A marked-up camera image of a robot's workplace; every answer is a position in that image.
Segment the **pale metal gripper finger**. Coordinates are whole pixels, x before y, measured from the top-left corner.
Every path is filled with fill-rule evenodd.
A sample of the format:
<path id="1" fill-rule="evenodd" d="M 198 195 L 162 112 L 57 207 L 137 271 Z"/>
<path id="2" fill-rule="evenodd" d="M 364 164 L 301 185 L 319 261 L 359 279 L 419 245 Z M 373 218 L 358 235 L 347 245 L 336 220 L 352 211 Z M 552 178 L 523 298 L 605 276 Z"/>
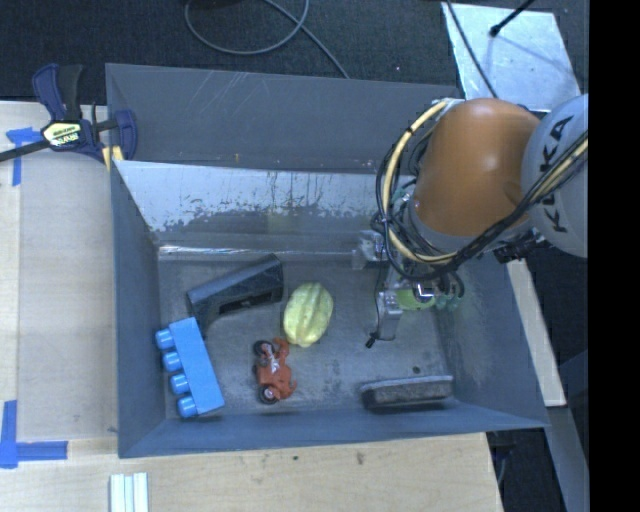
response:
<path id="1" fill-rule="evenodd" d="M 356 247 L 352 251 L 352 268 L 363 270 L 369 263 L 381 264 L 388 261 L 385 239 L 374 230 L 362 230 L 357 235 Z"/>
<path id="2" fill-rule="evenodd" d="M 381 291 L 376 299 L 378 321 L 376 338 L 383 341 L 391 341 L 396 333 L 403 315 L 397 295 L 392 291 Z"/>

